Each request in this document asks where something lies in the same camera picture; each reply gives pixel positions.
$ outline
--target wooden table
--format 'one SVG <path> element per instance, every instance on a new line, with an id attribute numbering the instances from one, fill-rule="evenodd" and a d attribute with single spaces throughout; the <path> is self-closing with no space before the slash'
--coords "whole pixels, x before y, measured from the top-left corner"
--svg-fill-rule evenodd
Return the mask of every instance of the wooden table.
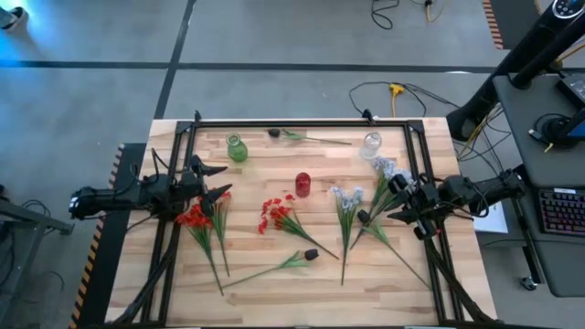
<path id="1" fill-rule="evenodd" d="M 434 174 L 458 175 L 459 168 L 444 118 L 423 119 Z M 146 150 L 155 148 L 168 162 L 176 121 L 154 121 Z M 358 150 L 366 133 L 378 131 L 383 143 L 379 154 L 409 169 L 404 133 L 400 128 L 309 128 L 292 129 L 310 137 L 351 142 L 351 146 L 309 141 L 272 140 L 265 128 L 198 129 L 195 153 L 207 165 L 227 165 L 229 169 L 209 177 L 209 187 L 232 183 L 233 195 L 228 217 L 226 249 L 231 277 L 223 267 L 214 234 L 213 257 L 223 284 L 275 266 L 296 250 L 313 246 L 283 231 L 269 229 L 258 233 L 262 202 L 294 191 L 294 178 L 307 172 L 312 178 L 311 195 L 298 199 L 296 208 L 306 231 L 333 253 L 341 256 L 341 231 L 335 213 L 335 200 L 329 188 L 341 186 L 365 189 L 363 207 L 373 196 L 375 171 L 362 160 Z M 249 148 L 244 163 L 228 158 L 225 141 L 237 132 Z M 179 163 L 182 164 L 183 151 Z M 154 173 L 146 152 L 141 175 Z M 147 217 L 133 212 L 130 224 Z M 354 222 L 354 236 L 359 223 Z M 456 274 L 465 289 L 490 316 L 495 317 L 484 264 L 473 223 L 459 218 L 446 222 Z M 429 272 L 423 244 L 412 227 L 383 220 L 390 244 L 425 280 Z M 156 221 L 133 228 L 125 237 L 122 256 L 112 291 L 107 319 L 120 315 L 144 284 L 151 259 Z M 436 324 L 432 293 L 384 245 L 365 235 L 348 254 L 346 282 L 340 285 L 342 262 L 321 253 L 305 269 L 287 269 L 240 285 L 229 287 L 222 297 L 207 258 L 185 230 L 181 230 L 175 277 L 167 325 L 184 326 L 263 326 L 263 325 L 400 325 Z M 448 314 L 451 314 L 447 285 L 441 288 Z"/>

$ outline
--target desk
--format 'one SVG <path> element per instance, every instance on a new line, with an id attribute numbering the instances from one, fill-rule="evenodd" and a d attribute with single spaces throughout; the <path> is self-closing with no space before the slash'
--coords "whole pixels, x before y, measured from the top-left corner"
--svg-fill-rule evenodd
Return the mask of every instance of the desk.
<path id="1" fill-rule="evenodd" d="M 544 113 L 572 115 L 576 112 L 555 87 L 558 80 L 556 76 L 538 77 L 529 89 L 519 90 L 512 86 L 508 77 L 496 77 L 494 85 L 530 181 L 538 187 L 585 186 L 582 174 L 585 143 L 572 150 L 553 149 L 544 154 L 542 144 L 527 133 Z M 543 234 L 532 196 L 526 195 L 520 204 L 550 291 L 558 297 L 584 297 L 582 273 L 585 273 L 585 263 L 576 257 L 585 254 L 585 246 L 574 243 L 585 244 L 585 238 Z"/>
<path id="2" fill-rule="evenodd" d="M 163 160 L 168 161 L 175 127 L 176 121 L 173 120 L 155 121 L 146 150 L 154 147 Z M 459 174 L 446 121 L 443 118 L 424 119 L 424 127 L 434 174 L 439 177 Z M 281 231 L 269 230 L 265 235 L 257 232 L 262 202 L 269 197 L 292 192 L 294 177 L 299 172 L 306 171 L 312 177 L 311 195 L 299 200 L 296 205 L 299 218 L 309 234 L 333 253 L 340 254 L 341 234 L 335 201 L 327 191 L 330 186 L 345 189 L 363 186 L 363 205 L 371 200 L 375 172 L 371 164 L 357 155 L 366 133 L 380 132 L 383 144 L 379 153 L 396 160 L 401 168 L 409 168 L 410 165 L 404 133 L 393 127 L 292 129 L 310 137 L 351 142 L 351 146 L 273 141 L 265 130 L 265 127 L 197 129 L 195 153 L 208 165 L 229 167 L 226 172 L 210 177 L 207 184 L 210 187 L 234 184 L 226 236 L 231 278 L 227 278 L 224 271 L 215 238 L 213 241 L 213 256 L 218 265 L 219 278 L 224 284 L 276 265 L 295 250 L 312 247 L 304 240 Z M 244 163 L 233 163 L 227 156 L 225 137 L 232 132 L 238 132 L 249 147 L 250 156 Z M 145 156 L 141 175 L 153 173 L 153 162 L 150 156 Z M 129 225 L 146 216 L 143 212 L 133 212 Z M 446 224 L 460 282 L 488 315 L 496 317 L 473 223 L 453 218 Z M 390 219 L 384 220 L 384 227 L 390 244 L 428 280 L 423 244 L 416 240 L 412 228 Z M 356 223 L 352 240 L 357 228 Z M 120 315 L 143 285 L 155 229 L 156 221 L 145 222 L 126 235 L 107 320 Z M 349 252 L 347 264 L 344 286 L 340 286 L 341 262 L 322 253 L 307 269 L 277 271 L 227 288 L 226 295 L 222 297 L 203 251 L 183 229 L 167 325 L 437 323 L 431 292 L 382 244 L 364 236 Z M 445 282 L 441 287 L 445 304 L 449 305 Z"/>

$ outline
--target red glass cup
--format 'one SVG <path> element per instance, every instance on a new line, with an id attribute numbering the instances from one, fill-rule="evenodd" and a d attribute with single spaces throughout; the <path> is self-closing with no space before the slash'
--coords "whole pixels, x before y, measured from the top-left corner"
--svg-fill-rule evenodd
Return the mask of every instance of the red glass cup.
<path id="1" fill-rule="evenodd" d="M 296 176 L 294 185 L 298 197 L 308 197 L 311 192 L 311 177 L 307 173 L 300 173 Z"/>

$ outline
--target concrete floor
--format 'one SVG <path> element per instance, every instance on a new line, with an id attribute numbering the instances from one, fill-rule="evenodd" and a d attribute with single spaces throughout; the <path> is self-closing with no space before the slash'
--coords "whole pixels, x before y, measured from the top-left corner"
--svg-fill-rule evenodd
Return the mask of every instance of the concrete floor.
<path id="1" fill-rule="evenodd" d="M 2 60 L 77 62 L 69 63 L 77 69 L 0 68 L 0 166 L 5 169 L 0 182 L 15 202 L 37 198 L 54 217 L 68 218 L 72 191 L 105 186 L 116 146 L 145 141 L 187 4 L 0 0 L 4 8 L 23 5 L 30 14 L 19 31 L 0 34 L 0 67 Z M 451 0 L 435 24 L 424 22 L 419 6 L 402 1 L 388 11 L 395 25 L 391 31 L 371 22 L 369 7 L 367 0 L 198 0 L 177 54 L 181 63 L 368 64 L 400 66 L 402 71 L 180 69 L 168 103 L 159 111 L 170 119 L 190 118 L 195 109 L 205 118 L 356 117 L 347 92 L 371 80 L 411 82 L 461 104 L 486 75 L 440 73 L 436 67 L 492 67 L 506 54 L 492 43 L 480 0 Z M 583 66 L 583 55 L 572 58 L 571 66 Z M 129 62 L 144 69 L 122 69 L 134 65 Z M 158 63 L 159 69 L 147 69 L 144 62 Z M 423 100 L 428 116 L 451 110 Z M 358 91 L 356 102 L 389 116 L 383 86 Z M 397 107 L 401 117 L 422 111 L 410 96 L 400 96 Z M 504 116 L 495 126 L 507 129 Z M 493 142 L 501 137 L 488 135 Z M 485 144 L 478 143 L 477 149 L 484 150 Z M 520 164 L 512 137 L 496 151 L 504 167 Z M 473 179 L 493 175 L 481 159 L 461 163 L 461 169 Z M 94 222 L 78 222 L 69 237 L 45 238 L 22 294 L 40 304 L 15 301 L 13 325 L 68 325 L 94 227 Z M 581 327 L 585 299 L 557 299 L 546 286 L 536 292 L 517 286 L 516 278 L 527 274 L 519 249 L 482 253 L 502 320 Z M 47 271 L 64 277 L 63 291 Z"/>

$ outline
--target green glass vase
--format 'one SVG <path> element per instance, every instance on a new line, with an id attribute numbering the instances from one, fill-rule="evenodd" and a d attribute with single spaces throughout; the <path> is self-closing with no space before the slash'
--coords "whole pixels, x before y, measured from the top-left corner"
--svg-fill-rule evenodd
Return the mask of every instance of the green glass vase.
<path id="1" fill-rule="evenodd" d="M 237 133 L 231 133 L 226 138 L 228 142 L 228 155 L 235 162 L 242 162 L 248 159 L 248 147 L 241 141 Z"/>

